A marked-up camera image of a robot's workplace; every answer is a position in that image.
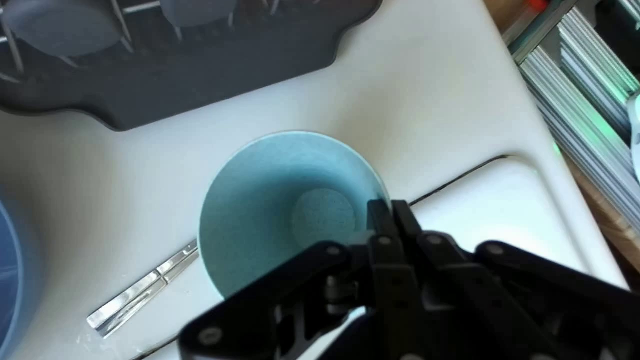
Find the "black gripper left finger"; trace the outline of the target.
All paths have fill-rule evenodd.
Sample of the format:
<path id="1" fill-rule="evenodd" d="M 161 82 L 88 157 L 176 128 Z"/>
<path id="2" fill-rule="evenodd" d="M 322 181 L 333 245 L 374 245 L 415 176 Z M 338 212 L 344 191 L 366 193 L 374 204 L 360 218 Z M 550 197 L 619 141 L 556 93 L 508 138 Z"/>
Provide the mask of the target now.
<path id="1" fill-rule="evenodd" d="M 377 319 L 348 321 L 374 301 L 369 243 L 393 227 L 385 201 L 369 204 L 362 245 L 319 243 L 189 323 L 183 360 L 298 360 L 329 333 L 344 330 L 321 360 L 378 360 Z"/>

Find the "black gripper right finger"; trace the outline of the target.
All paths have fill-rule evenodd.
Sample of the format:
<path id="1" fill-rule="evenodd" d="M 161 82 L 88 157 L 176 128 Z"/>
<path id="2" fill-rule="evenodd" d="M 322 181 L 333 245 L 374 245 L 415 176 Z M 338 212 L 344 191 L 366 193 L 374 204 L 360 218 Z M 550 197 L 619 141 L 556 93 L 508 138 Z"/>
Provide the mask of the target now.
<path id="1" fill-rule="evenodd" d="M 417 259 L 484 330 L 498 360 L 640 360 L 640 296 L 500 240 L 475 252 L 394 201 Z"/>

